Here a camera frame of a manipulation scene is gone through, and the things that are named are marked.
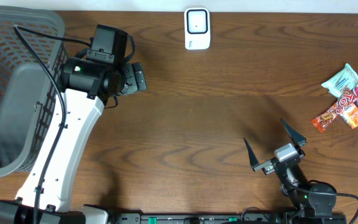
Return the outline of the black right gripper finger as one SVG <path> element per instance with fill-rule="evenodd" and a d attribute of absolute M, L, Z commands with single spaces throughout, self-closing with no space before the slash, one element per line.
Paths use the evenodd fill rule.
<path fill-rule="evenodd" d="M 303 147 L 306 145 L 306 138 L 303 135 L 295 131 L 284 119 L 280 121 L 295 147 Z"/>
<path fill-rule="evenodd" d="M 257 167 L 259 165 L 259 161 L 256 158 L 256 155 L 254 154 L 249 142 L 246 140 L 246 138 L 244 138 L 244 142 L 247 148 L 247 152 L 249 155 L 249 161 L 250 161 L 250 166 L 251 167 Z"/>

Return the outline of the orange candy wrapper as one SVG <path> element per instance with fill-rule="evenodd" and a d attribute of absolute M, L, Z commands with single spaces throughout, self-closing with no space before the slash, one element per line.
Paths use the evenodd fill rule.
<path fill-rule="evenodd" d="M 334 121 L 334 119 L 348 106 L 355 102 L 356 99 L 356 95 L 348 87 L 345 87 L 342 95 L 337 99 L 337 101 L 325 112 L 313 118 L 311 123 L 319 130 L 319 132 L 323 133 Z"/>

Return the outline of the small orange tissue box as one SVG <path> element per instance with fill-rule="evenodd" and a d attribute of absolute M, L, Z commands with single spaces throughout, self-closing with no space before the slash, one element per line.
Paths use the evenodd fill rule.
<path fill-rule="evenodd" d="M 345 107 L 339 115 L 352 129 L 358 127 L 358 107 L 355 103 Z"/>

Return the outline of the green snack packet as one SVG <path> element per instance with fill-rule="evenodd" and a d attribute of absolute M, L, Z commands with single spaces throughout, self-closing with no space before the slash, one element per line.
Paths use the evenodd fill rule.
<path fill-rule="evenodd" d="M 321 84 L 323 88 L 328 89 L 330 94 L 339 98 L 346 88 L 353 90 L 358 85 L 358 74 L 346 63 L 344 68 Z"/>

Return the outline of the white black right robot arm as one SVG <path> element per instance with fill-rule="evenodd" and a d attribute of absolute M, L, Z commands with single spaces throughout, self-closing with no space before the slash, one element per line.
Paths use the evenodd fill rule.
<path fill-rule="evenodd" d="M 277 175 L 282 191 L 296 208 L 293 218 L 331 218 L 336 204 L 334 188 L 324 183 L 309 182 L 299 166 L 301 159 L 305 157 L 302 147 L 306 145 L 306 138 L 284 119 L 281 122 L 291 143 L 276 149 L 274 157 L 263 163 L 257 160 L 251 146 L 246 143 L 252 170 L 262 170 L 265 175 Z"/>

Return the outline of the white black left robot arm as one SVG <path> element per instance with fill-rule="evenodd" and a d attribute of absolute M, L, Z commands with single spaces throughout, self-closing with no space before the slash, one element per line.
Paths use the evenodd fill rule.
<path fill-rule="evenodd" d="M 60 67 L 53 117 L 30 175 L 14 200 L 0 201 L 0 223 L 124 223 L 126 217 L 95 205 L 71 210 L 72 188 L 91 130 L 108 99 L 147 88 L 142 65 L 126 47 L 133 38 L 98 25 L 82 52 Z"/>

